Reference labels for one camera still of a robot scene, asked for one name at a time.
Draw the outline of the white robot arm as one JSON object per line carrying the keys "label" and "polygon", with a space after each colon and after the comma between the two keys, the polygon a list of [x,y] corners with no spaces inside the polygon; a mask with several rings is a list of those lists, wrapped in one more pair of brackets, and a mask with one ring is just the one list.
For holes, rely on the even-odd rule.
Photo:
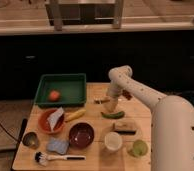
{"label": "white robot arm", "polygon": [[108,72],[106,95],[109,110],[123,90],[131,93],[151,111],[151,171],[194,171],[194,107],[177,95],[166,95],[132,79],[128,65]]}

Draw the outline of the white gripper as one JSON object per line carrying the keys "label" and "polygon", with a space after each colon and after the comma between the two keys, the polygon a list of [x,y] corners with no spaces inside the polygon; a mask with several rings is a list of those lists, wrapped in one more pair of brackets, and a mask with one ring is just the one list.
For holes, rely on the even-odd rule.
{"label": "white gripper", "polygon": [[106,99],[104,107],[108,112],[113,112],[118,104],[117,98],[122,95],[122,88],[115,83],[111,83],[108,87],[107,95],[112,98]]}

